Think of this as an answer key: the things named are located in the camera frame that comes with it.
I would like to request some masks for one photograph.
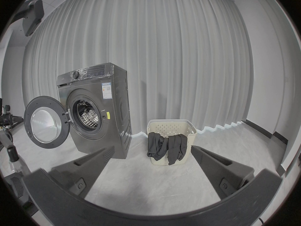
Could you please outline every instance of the door hinge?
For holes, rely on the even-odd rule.
[[[73,119],[72,119],[72,116],[71,116],[70,108],[68,108],[68,111],[65,112],[65,115],[67,115],[67,114],[69,115],[69,118],[70,118],[67,122],[70,122],[70,121],[71,121],[72,123],[74,123],[74,121],[73,121]]]

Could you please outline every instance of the cable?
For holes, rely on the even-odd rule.
[[[261,221],[262,224],[264,224],[263,220],[261,218],[259,218],[259,220]]]

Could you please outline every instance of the black clothing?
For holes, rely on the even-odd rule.
[[[159,133],[148,134],[148,156],[156,161],[160,160],[168,150],[168,138],[160,136]]]
[[[187,137],[183,134],[168,137],[168,165],[172,165],[178,159],[183,159],[187,150]]]
[[[164,138],[159,133],[148,134],[148,156],[156,161],[160,160],[168,152],[168,165],[172,165],[178,159],[183,159],[187,150],[187,137],[183,134]]]

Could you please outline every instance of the vent grille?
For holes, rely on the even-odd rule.
[[[103,158],[104,158],[104,163],[107,165],[107,163],[109,162],[109,160],[112,158],[112,156],[114,155],[115,153],[115,148],[112,147],[110,150],[108,150],[104,155],[103,155]]]
[[[18,198],[22,197],[24,193],[24,188],[20,179],[17,177],[13,177],[11,178],[11,181],[13,182],[13,185],[15,186],[15,189],[17,191],[17,197]]]

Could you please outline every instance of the wall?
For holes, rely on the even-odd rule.
[[[247,119],[275,132],[284,91],[284,66],[273,24],[258,0],[235,0],[250,38],[253,93]]]
[[[5,53],[2,70],[3,105],[11,106],[11,113],[24,116],[22,93],[22,63],[25,47],[8,47]]]
[[[2,68],[4,63],[5,53],[10,42],[13,30],[7,29],[2,40],[0,41],[0,98],[2,98],[1,79],[2,79]]]
[[[257,60],[256,64],[254,62],[252,108],[250,107],[247,119],[266,130],[269,128],[268,131],[271,133],[276,131],[288,139],[283,161],[277,170],[282,174],[288,170],[301,150],[300,36],[286,11],[276,0],[236,0],[236,4],[247,26],[253,59]],[[264,63],[264,66],[260,67],[258,62],[266,56],[270,57],[270,62],[273,64]],[[272,89],[269,87],[270,83],[274,87],[274,93],[268,93]],[[283,85],[282,92],[279,89],[280,85]],[[262,95],[261,97],[254,96],[254,93]],[[275,104],[275,99],[281,101],[280,109],[279,102]]]

